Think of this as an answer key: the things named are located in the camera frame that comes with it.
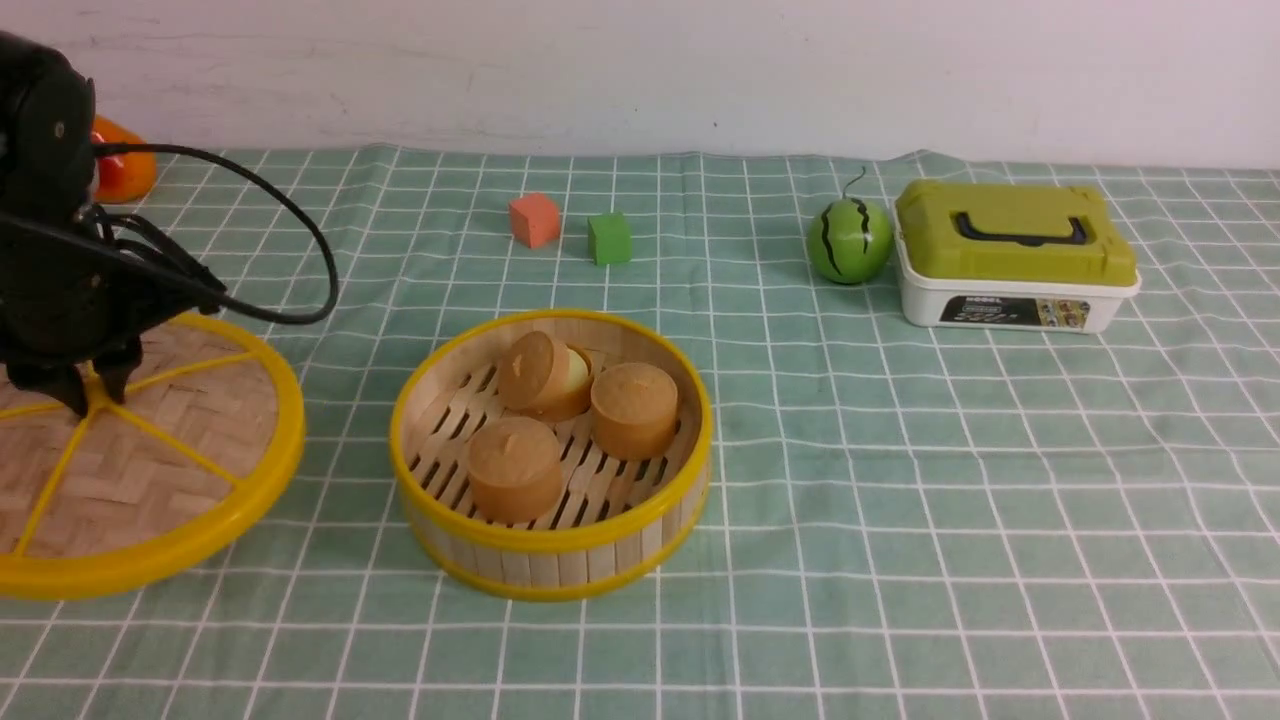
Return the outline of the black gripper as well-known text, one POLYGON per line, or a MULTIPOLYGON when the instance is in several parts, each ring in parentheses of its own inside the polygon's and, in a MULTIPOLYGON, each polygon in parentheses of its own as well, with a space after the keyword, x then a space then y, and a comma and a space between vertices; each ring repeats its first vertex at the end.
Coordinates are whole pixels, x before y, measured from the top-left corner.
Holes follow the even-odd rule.
POLYGON ((163 282, 172 272, 205 290, 227 286, 165 231, 137 213, 88 205, 63 219, 3 210, 3 359, 19 391, 78 418, 90 401, 78 364, 90 363, 114 404, 143 360, 141 337, 215 302, 163 282))

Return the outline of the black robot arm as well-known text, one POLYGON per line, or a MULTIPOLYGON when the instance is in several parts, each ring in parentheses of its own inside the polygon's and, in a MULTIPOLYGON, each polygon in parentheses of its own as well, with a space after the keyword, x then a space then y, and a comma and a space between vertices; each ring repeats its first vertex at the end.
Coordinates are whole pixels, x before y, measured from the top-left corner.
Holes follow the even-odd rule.
POLYGON ((90 410, 81 365, 124 398, 141 336, 216 304, 165 284, 164 269, 225 286, 154 223, 93 201, 93 82, 59 51, 3 35, 3 365, 24 392, 90 410))

